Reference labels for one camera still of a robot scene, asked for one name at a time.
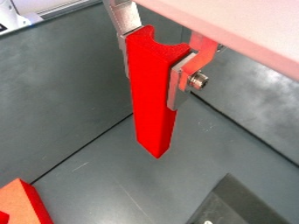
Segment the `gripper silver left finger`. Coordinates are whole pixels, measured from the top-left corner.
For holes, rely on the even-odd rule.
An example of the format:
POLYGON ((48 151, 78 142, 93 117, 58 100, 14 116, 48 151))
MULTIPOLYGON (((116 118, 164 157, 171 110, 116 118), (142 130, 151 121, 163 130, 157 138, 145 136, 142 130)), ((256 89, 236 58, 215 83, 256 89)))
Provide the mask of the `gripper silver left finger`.
POLYGON ((128 73, 126 35, 142 27, 136 3, 132 0, 102 0, 102 3, 116 28, 118 49, 122 52, 125 73, 128 73))

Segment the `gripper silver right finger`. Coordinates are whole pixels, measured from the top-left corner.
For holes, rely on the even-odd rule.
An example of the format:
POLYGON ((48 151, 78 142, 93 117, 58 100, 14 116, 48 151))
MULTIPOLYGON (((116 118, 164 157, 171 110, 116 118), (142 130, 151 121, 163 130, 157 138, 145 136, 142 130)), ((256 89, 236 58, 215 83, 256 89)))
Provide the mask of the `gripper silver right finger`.
POLYGON ((191 33, 189 47, 192 52, 173 65, 169 73, 167 107, 175 111, 187 100, 187 93, 201 90, 209 78, 201 69, 211 63, 219 43, 197 32, 191 33))

